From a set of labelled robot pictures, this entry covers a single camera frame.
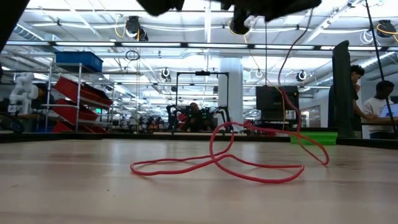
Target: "white column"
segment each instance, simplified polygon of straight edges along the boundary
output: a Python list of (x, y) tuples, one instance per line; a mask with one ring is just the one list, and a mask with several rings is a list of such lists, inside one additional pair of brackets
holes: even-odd
[[(229, 116), (231, 121), (243, 123), (243, 68), (240, 58), (221, 58), (219, 72), (229, 72)], [(227, 77), (218, 76), (218, 106), (226, 105)]]

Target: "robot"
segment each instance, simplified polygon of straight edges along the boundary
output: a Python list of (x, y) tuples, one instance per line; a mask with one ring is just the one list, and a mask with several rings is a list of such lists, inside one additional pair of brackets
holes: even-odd
[(16, 79), (16, 85), (10, 94), (10, 104), (8, 106), (9, 113), (30, 114), (32, 100), (39, 96), (39, 89), (33, 85), (34, 74), (22, 73)]

